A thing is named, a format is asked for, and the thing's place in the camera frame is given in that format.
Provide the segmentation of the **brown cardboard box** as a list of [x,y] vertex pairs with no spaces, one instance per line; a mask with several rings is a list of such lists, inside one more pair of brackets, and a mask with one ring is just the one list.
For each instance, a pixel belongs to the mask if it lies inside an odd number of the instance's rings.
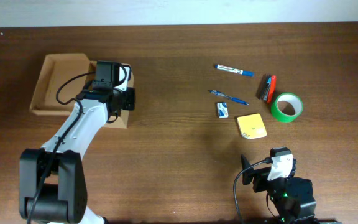
[[[130,64],[123,63],[128,76],[128,87],[134,86],[134,76]],[[35,86],[30,104],[30,111],[39,116],[69,116],[73,110],[74,102],[61,105],[56,100],[58,89],[69,79],[87,72],[96,70],[96,61],[91,61],[84,53],[48,54],[45,56],[39,79]],[[80,77],[70,82],[59,94],[61,101],[68,101],[80,93],[86,82],[95,78],[95,74]],[[129,111],[122,110],[118,120],[111,124],[105,124],[104,128],[126,129],[128,126]]]

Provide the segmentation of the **green tape roll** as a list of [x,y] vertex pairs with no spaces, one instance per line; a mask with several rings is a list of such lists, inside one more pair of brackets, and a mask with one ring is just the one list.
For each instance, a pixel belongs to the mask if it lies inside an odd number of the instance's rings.
[[303,112],[303,102],[293,93],[282,93],[272,103],[271,114],[282,123],[291,123]]

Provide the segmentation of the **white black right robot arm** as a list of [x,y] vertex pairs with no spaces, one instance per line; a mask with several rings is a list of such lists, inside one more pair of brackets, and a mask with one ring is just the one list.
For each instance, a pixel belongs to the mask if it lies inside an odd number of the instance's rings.
[[278,212],[275,223],[319,223],[315,217],[316,200],[310,179],[295,177],[296,160],[288,177],[268,180],[270,168],[254,169],[245,156],[241,156],[242,183],[253,185],[255,193],[265,192],[266,201],[272,202]]

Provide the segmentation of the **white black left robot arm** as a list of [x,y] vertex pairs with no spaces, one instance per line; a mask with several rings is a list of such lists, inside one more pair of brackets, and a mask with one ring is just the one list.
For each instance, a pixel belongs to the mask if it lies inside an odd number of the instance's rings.
[[73,111],[39,149],[19,159],[19,213],[27,223],[107,223],[89,206],[82,160],[97,132],[121,110],[135,108],[135,89],[88,82]]

